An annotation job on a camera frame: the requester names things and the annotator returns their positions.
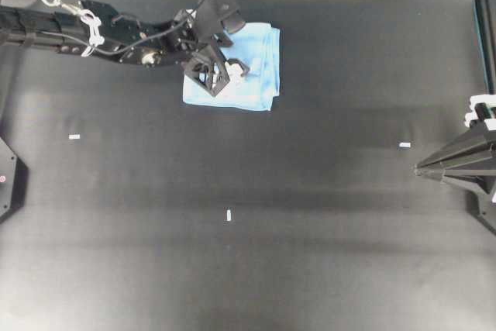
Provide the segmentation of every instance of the black table surface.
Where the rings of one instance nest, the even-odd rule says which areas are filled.
[[[29,170],[0,329],[494,329],[496,237],[413,174],[484,93],[473,0],[239,3],[281,29],[271,112],[186,105],[175,67],[0,49],[0,135]]]

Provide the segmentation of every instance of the white clamp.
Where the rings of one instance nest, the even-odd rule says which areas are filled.
[[[496,108],[496,95],[475,95],[470,97],[470,112],[465,114],[465,126],[470,127],[470,122],[477,120],[475,106],[477,104],[485,104],[488,109]],[[496,130],[496,118],[485,119],[484,123],[490,131]]]
[[[102,25],[102,21],[89,9],[82,9],[78,14],[81,17],[81,21],[88,25],[88,27],[90,28],[89,43],[91,47],[86,47],[81,55],[82,57],[88,57],[90,54],[93,53],[95,47],[101,46],[103,43],[105,43],[105,38],[100,35],[100,31],[98,30],[99,26]]]

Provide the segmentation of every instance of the robotic arm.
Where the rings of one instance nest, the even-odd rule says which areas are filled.
[[[423,178],[472,191],[477,217],[496,233],[496,95],[470,98],[468,130],[415,166]]]
[[[220,50],[233,44],[227,34],[245,26],[236,0],[198,0],[192,11],[183,9],[172,20],[154,24],[92,0],[79,1],[78,6],[41,1],[70,14],[0,5],[0,46],[91,55],[145,67],[180,64],[184,74],[212,96],[229,83],[229,73],[244,76],[249,71],[242,61],[227,60]]]

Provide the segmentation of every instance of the blue cloth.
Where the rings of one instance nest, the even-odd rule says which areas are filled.
[[[229,36],[234,42],[222,48],[226,58],[237,58],[250,67],[241,82],[231,81],[212,97],[188,77],[184,77],[183,101],[193,105],[233,107],[264,111],[279,95],[279,29],[270,23],[247,23]]]

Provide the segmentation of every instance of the black metal frame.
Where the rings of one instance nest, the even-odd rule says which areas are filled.
[[[496,85],[496,0],[475,0],[477,27],[484,61],[487,93]],[[474,215],[496,233],[496,131],[484,120],[496,119],[496,109],[484,103],[475,105],[477,118],[470,128],[430,157],[419,162],[415,173],[476,194]]]

